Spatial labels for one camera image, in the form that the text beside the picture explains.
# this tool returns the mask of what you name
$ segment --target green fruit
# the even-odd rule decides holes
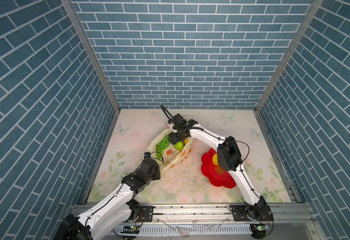
[[[183,147],[184,147],[184,143],[183,143],[182,141],[179,141],[179,142],[177,142],[177,143],[174,145],[174,147],[175,147],[176,150],[181,151],[181,150],[183,149]]]

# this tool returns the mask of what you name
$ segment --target black mounting plate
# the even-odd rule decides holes
[[[143,213],[143,222],[152,222],[153,206],[140,206],[137,223],[142,222],[140,213]]]
[[[273,215],[271,212],[270,206],[266,206],[267,210],[263,216],[263,221],[272,221]],[[253,221],[253,219],[248,217],[247,207],[245,205],[231,205],[230,209],[232,211],[232,215],[234,217],[235,222],[243,222],[243,221]]]

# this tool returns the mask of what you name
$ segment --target green grapes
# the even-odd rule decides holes
[[[166,149],[170,145],[170,139],[168,135],[161,140],[158,144],[156,144],[156,151],[159,152],[156,156],[160,159],[162,158],[163,150]]]

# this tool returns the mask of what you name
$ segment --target plastic bag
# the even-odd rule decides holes
[[[171,128],[165,129],[163,132],[161,132],[148,146],[147,151],[148,152],[155,152],[156,151],[156,144],[158,144],[160,141],[162,141],[168,134],[172,132]],[[185,159],[188,158],[188,153],[190,152],[191,143],[194,141],[193,137],[187,137],[187,143],[184,145],[183,149],[179,152],[176,150],[172,144],[168,148],[166,148],[163,151],[163,158],[164,158],[164,164],[159,161],[158,159],[155,159],[160,167],[160,175],[164,176],[168,173],[171,167],[178,165],[179,163],[182,163]],[[171,156],[168,156],[165,154],[165,152],[172,150]],[[151,154],[152,157],[156,157],[161,159],[161,157],[158,157],[156,153]]]

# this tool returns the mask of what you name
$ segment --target white vent grille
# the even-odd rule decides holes
[[[237,234],[252,234],[249,224],[229,224],[220,227],[199,227],[193,226],[192,224],[177,224],[171,225],[172,227],[182,227],[188,230],[191,230],[190,235],[237,235]],[[123,229],[124,225],[117,226],[114,230],[117,234],[120,235],[121,230],[126,232],[126,229]],[[136,234],[123,233],[125,236],[135,236]],[[171,229],[165,225],[154,225],[154,224],[143,224],[140,228],[139,236],[142,237],[152,237],[152,236],[179,236],[180,233],[177,229]]]

